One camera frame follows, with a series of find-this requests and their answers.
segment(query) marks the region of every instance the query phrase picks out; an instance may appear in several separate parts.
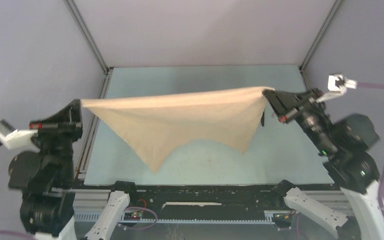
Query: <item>white wall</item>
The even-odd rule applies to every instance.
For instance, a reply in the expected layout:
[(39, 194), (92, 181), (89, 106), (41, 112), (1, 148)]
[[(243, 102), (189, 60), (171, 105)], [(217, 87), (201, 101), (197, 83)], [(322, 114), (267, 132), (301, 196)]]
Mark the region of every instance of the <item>white wall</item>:
[(334, 0), (76, 0), (110, 67), (300, 65)]
[[(62, 0), (0, 0), (0, 119), (28, 128), (75, 98), (97, 97), (102, 78)], [(83, 113), (85, 126), (90, 116)], [(21, 194), (7, 190), (8, 164), (18, 152), (0, 149), (0, 229), (23, 231)]]
[[(345, 1), (305, 70), (311, 87), (327, 90), (328, 75), (344, 73), (362, 83), (384, 84), (384, 0)], [(372, 120), (380, 142), (369, 152), (384, 165), (384, 90), (358, 88), (327, 102), (334, 120), (362, 113)]]

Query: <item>metal profile bar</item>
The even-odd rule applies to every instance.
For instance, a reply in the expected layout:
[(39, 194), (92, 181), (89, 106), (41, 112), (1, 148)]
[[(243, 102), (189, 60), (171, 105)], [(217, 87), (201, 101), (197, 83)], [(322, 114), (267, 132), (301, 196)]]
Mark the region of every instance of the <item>metal profile bar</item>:
[(299, 68), (299, 73), (301, 74), (302, 82), (304, 83), (305, 89), (310, 90), (310, 84), (306, 78), (306, 73), (301, 68)]
[(74, 0), (64, 0), (64, 2), (68, 10), (70, 11), (74, 21), (76, 22), (78, 28), (80, 29), (81, 34), (86, 39), (87, 44), (89, 45), (93, 54), (95, 55), (96, 60), (99, 62), (99, 65), (101, 66), (103, 72), (107, 74), (108, 66), (105, 63), (104, 58), (102, 57), (101, 52), (99, 51), (97, 44), (95, 43), (94, 38), (91, 35), (91, 32), (86, 26), (86, 23), (83, 20), (82, 15), (80, 14), (79, 8), (77, 7)]
[(335, 0), (332, 8), (329, 11), (329, 14), (327, 15), (326, 19), (323, 22), (323, 25), (320, 28), (320, 31), (318, 32), (317, 36), (314, 39), (314, 42), (312, 43), (310, 49), (308, 50), (307, 55), (305, 56), (304, 60), (302, 61), (301, 66), (299, 67), (301, 73), (303, 73), (311, 58), (313, 57), (314, 53), (316, 52), (320, 42), (322, 41), (323, 37), (325, 36), (326, 32), (328, 31), (329, 27), (331, 26), (331, 23), (333, 22), (333, 19), (338, 14), (341, 6), (344, 4), (345, 0)]
[[(72, 191), (76, 192), (76, 198), (74, 199), (74, 211), (77, 218), (80, 218), (79, 220), (84, 220), (85, 216), (87, 215), (100, 215), (102, 210), (107, 204), (108, 200), (108, 194), (110, 190), (97, 190), (97, 189), (73, 189)], [(307, 194), (310, 198), (313, 200), (327, 206), (328, 208), (331, 208), (335, 211), (353, 216), (353, 210), (351, 208), (350, 203), (346, 199), (345, 195), (341, 191), (332, 190), (332, 191), (303, 191), (305, 194)], [(273, 209), (273, 210), (264, 210), (266, 213), (266, 216), (268, 214), (281, 214), (285, 213), (285, 210), (282, 209)], [(98, 219), (97, 217), (87, 217), (87, 219), (94, 221)], [(174, 221), (173, 223), (190, 223), (190, 220), (182, 220), (182, 219), (161, 219), (162, 221)], [(226, 220), (221, 221), (214, 221), (213, 223), (217, 222), (226, 222)], [(228, 220), (227, 222), (264, 222), (262, 221), (234, 221), (234, 220)]]
[[(107, 95), (108, 92), (108, 87), (110, 86), (110, 80), (111, 76), (113, 74), (113, 69), (111, 68), (108, 72), (108, 74), (105, 76), (105, 78), (102, 81), (102, 86), (99, 90), (99, 94), (97, 96), (98, 99), (103, 99)], [(76, 168), (76, 173), (75, 173), (75, 179), (79, 178), (79, 175), (84, 172), (87, 161), (89, 159), (89, 154), (91, 152), (94, 138), (95, 138), (95, 133), (96, 133), (96, 128), (98, 126), (99, 118), (92, 114), (90, 124), (87, 128), (87, 133), (85, 136), (85, 140), (83, 142), (83, 146), (81, 148), (81, 154), (79, 156), (79, 159), (77, 161), (77, 168)]]
[[(289, 213), (289, 211), (264, 211), (266, 217), (261, 220), (185, 220), (185, 219), (158, 219), (158, 224), (242, 224), (242, 225), (272, 225), (272, 218), (274, 214), (284, 214)], [(83, 223), (96, 223), (99, 217), (101, 216), (102, 211), (76, 211), (74, 214), (76, 222)], [(120, 224), (128, 223), (139, 223), (139, 224), (152, 224), (155, 220), (142, 218), (140, 220), (125, 220), (124, 215), (121, 217), (121, 220), (118, 222)]]

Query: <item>light blue table surface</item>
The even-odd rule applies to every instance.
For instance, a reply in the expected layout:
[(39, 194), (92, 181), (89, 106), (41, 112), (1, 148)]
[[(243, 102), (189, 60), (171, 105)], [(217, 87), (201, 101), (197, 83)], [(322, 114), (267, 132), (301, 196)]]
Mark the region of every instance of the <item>light blue table surface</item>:
[[(302, 92), (296, 65), (188, 66), (115, 68), (106, 98), (157, 96), (252, 86)], [(211, 140), (195, 140), (176, 148), (153, 173), (104, 122), (100, 122), (89, 159), (85, 184), (110, 185), (117, 180), (137, 185), (249, 185), (332, 183), (325, 158), (295, 123), (280, 124), (265, 108), (245, 155)]]

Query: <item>red led light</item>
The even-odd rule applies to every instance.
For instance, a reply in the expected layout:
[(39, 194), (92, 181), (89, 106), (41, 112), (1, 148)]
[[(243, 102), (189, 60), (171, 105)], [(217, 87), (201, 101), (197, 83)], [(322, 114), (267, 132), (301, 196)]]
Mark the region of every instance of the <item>red led light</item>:
[(42, 123), (32, 123), (28, 126), (30, 129), (41, 129)]
[(284, 123), (284, 122), (286, 122), (286, 120), (287, 120), (288, 118), (286, 117), (286, 116), (281, 116), (281, 117), (279, 117), (279, 122), (281, 122), (281, 123)]

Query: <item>beige cloth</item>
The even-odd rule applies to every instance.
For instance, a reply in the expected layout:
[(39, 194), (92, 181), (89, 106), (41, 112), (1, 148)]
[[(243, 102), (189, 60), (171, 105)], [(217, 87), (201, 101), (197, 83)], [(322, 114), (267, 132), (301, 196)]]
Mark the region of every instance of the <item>beige cloth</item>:
[(210, 139), (245, 153), (270, 87), (115, 99), (82, 99), (156, 172), (178, 146)]

